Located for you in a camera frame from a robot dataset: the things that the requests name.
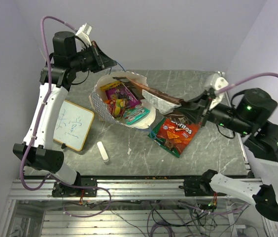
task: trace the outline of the black bracket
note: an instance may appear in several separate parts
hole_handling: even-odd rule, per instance
[[[64,149],[64,148],[66,148],[66,147],[67,147],[67,146],[66,146],[65,143],[61,144],[61,149]]]
[[[183,186],[179,186],[179,188],[184,189],[185,197],[208,196],[208,194],[200,189],[199,183],[200,176],[190,177],[189,179],[185,179]]]
[[[98,183],[93,178],[81,178],[81,186],[85,187],[97,187]],[[54,188],[52,191],[53,198],[67,198],[67,197],[80,197],[82,195],[82,189],[72,194],[72,188],[68,188],[62,184],[55,182]],[[97,189],[84,189],[84,197],[94,198],[97,195]]]

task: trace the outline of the snack package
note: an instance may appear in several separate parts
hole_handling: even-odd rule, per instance
[[[130,92],[136,97],[137,100],[142,100],[144,97],[142,93],[135,87],[135,85],[129,80],[128,77],[113,77],[115,80],[118,80],[122,84],[124,84]]]
[[[114,118],[121,118],[126,110],[126,100],[105,100],[104,103],[107,104],[108,111]]]
[[[134,122],[139,121],[140,119],[144,118],[144,116],[146,116],[149,112],[150,110],[143,106],[138,106],[134,109],[131,109],[131,111],[128,112],[126,116],[124,116],[126,124],[131,125]]]
[[[122,85],[122,83],[120,81],[113,81],[109,84],[101,86],[100,90],[101,91],[106,91],[106,90],[113,89],[113,88],[121,86],[121,85]]]
[[[160,147],[179,158],[198,130],[197,124],[178,123],[164,118],[148,136]]]
[[[105,93],[109,100],[125,99],[127,101],[126,108],[141,104],[141,101],[137,100],[124,85],[110,88]]]
[[[127,108],[124,113],[124,118],[127,119],[131,114],[134,113],[134,111],[136,111],[137,109],[141,109],[141,108],[143,108],[142,105],[135,105],[135,106]]]

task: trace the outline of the white paper bag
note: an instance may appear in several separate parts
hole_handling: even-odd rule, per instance
[[[98,113],[100,119],[103,121],[117,123],[127,127],[147,129],[155,120],[155,108],[152,107],[151,104],[144,99],[141,100],[142,105],[149,109],[150,113],[146,115],[143,119],[140,119],[138,122],[135,122],[131,125],[127,125],[125,123],[122,123],[121,121],[118,121],[109,113],[107,109],[107,104],[103,102],[104,100],[107,100],[107,96],[104,91],[100,90],[100,87],[109,84],[113,81],[116,81],[115,79],[113,79],[113,77],[129,77],[138,81],[141,84],[148,85],[146,77],[132,72],[114,72],[109,75],[105,75],[98,80],[93,92],[89,96],[93,109]]]

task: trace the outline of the handwriting on whiteboard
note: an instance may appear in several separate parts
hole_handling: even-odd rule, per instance
[[[82,125],[83,124],[81,122],[80,116],[78,116],[74,119],[67,119],[66,118],[66,110],[63,109],[63,111],[62,112],[60,111],[60,113],[58,115],[56,130],[58,128],[66,127],[67,132],[65,132],[65,134],[78,139],[79,137],[75,134],[75,131],[78,129],[78,127],[80,127]]]

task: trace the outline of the chip bag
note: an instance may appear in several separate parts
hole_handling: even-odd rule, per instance
[[[180,157],[198,130],[199,125],[197,124],[178,123],[164,118],[148,136],[166,151]]]

